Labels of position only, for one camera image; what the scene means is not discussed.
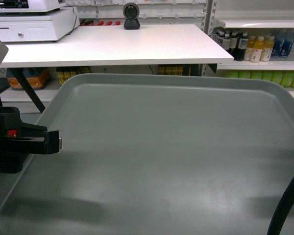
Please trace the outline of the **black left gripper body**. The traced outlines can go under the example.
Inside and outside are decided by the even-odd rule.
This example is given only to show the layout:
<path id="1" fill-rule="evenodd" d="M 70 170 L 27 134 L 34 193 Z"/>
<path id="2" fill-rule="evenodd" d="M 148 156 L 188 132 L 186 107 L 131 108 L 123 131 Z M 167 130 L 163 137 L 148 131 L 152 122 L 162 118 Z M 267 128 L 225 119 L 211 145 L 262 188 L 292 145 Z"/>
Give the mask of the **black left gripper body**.
<path id="1" fill-rule="evenodd" d="M 34 148 L 26 145 L 34 138 L 42 137 L 47 128 L 25 123 L 16 107 L 0 107 L 0 173 L 15 174 Z"/>

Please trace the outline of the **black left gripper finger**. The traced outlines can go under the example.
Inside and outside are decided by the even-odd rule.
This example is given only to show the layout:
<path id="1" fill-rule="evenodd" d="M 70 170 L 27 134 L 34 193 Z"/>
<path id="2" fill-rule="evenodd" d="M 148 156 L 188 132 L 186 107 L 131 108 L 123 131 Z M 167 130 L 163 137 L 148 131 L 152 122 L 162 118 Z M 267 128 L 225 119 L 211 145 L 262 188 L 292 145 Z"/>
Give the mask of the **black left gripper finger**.
<path id="1" fill-rule="evenodd" d="M 58 153 L 62 149 L 62 139 L 59 137 L 59 131 L 46 131 L 43 137 L 43 154 Z"/>

